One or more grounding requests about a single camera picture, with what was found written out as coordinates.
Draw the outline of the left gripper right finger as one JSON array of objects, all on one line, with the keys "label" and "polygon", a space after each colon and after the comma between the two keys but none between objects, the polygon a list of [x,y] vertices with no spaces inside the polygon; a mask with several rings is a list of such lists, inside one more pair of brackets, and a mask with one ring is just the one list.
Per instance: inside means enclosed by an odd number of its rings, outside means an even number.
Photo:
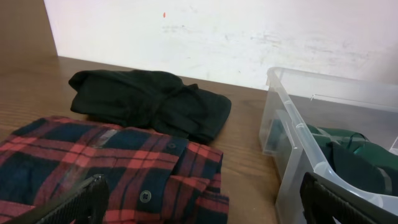
[{"label": "left gripper right finger", "polygon": [[397,224],[397,215],[313,172],[305,173],[300,198],[308,224]]}]

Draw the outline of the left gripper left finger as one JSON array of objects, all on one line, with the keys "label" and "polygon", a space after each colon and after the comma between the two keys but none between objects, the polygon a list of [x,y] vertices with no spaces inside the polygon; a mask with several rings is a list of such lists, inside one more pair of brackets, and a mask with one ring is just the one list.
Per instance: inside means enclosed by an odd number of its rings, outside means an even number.
[{"label": "left gripper left finger", "polygon": [[103,175],[96,174],[6,224],[101,224],[108,203],[108,183]]}]

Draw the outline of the dark navy garment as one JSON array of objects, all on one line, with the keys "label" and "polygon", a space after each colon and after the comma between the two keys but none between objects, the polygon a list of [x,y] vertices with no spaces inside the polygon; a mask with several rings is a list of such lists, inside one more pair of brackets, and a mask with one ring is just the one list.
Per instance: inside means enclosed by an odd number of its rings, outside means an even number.
[{"label": "dark navy garment", "polygon": [[376,194],[397,196],[397,170],[375,166],[335,142],[320,146],[333,171],[352,186]]}]

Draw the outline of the dark green garment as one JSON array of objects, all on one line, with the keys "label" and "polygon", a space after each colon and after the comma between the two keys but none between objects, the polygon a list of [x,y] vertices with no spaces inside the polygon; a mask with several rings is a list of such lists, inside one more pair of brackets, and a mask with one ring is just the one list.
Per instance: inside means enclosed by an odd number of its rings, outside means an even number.
[{"label": "dark green garment", "polygon": [[324,128],[308,125],[318,147],[324,143],[335,142],[343,149],[366,159],[375,166],[390,167],[397,170],[397,155],[382,146],[371,142],[365,135],[350,130]]}]

